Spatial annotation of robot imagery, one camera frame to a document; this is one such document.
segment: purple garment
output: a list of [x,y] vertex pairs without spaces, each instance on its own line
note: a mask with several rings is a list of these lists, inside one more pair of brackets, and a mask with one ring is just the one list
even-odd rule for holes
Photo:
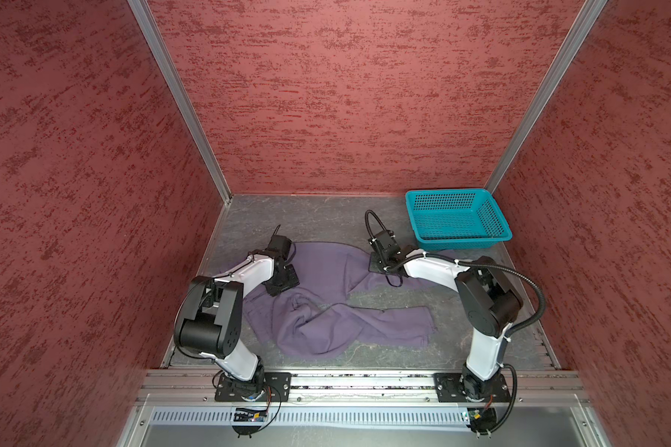
[[[370,255],[334,242],[295,245],[293,266],[300,284],[277,297],[259,285],[244,299],[244,315],[259,342],[273,340],[283,353],[304,359],[337,357],[355,340],[427,346],[428,335],[436,330],[427,307],[378,310],[346,304],[352,292],[388,286],[385,275],[368,272]],[[403,279],[404,288],[433,285],[427,280]]]

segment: black mounting plate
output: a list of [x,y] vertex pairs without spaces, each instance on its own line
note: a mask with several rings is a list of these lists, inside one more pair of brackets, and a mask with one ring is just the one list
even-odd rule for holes
[[[460,389],[460,377],[462,374],[459,372],[436,372],[433,375],[435,380],[435,391],[437,392],[438,402],[465,402],[469,404],[474,404],[471,400],[467,400],[462,394]],[[492,394],[492,402],[510,402],[510,389],[507,388],[507,382],[504,381],[502,374],[498,374],[494,379],[496,380],[495,388],[499,390],[495,394]]]
[[[281,395],[281,402],[288,401],[288,395],[290,394],[290,372],[265,372],[264,382],[266,385],[271,387],[271,400],[273,402],[278,401],[278,393]],[[233,388],[233,382],[231,379],[225,377],[223,374],[219,377],[219,384],[216,387],[216,393],[214,395],[214,400],[216,402],[238,402],[238,403],[253,403],[253,402],[265,402],[266,393],[263,393],[256,400],[245,400],[241,395]]]

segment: textured red wall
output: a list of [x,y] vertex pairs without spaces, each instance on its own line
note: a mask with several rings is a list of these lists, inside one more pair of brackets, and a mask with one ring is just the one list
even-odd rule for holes
[[496,193],[617,446],[671,446],[671,1],[609,0]]
[[0,1],[0,446],[113,445],[219,206],[125,1]]
[[481,187],[582,0],[153,0],[234,192]]

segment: red wall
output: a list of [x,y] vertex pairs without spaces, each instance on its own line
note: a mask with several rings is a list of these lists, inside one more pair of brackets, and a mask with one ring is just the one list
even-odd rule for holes
[[153,0],[234,192],[481,187],[582,0]]
[[496,193],[617,446],[671,446],[671,1],[609,0]]
[[125,1],[0,1],[0,446],[113,445],[219,206]]

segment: purple cloth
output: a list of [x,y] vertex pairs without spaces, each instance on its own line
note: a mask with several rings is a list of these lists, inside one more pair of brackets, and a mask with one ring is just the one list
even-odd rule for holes
[[[428,335],[435,331],[427,307],[378,310],[346,304],[352,292],[388,286],[385,275],[368,272],[370,255],[334,242],[299,242],[295,246],[293,266],[300,284],[277,297],[259,285],[244,299],[244,315],[259,342],[273,340],[283,353],[304,359],[337,357],[355,340],[427,346]],[[433,285],[427,280],[404,278],[402,287]]]

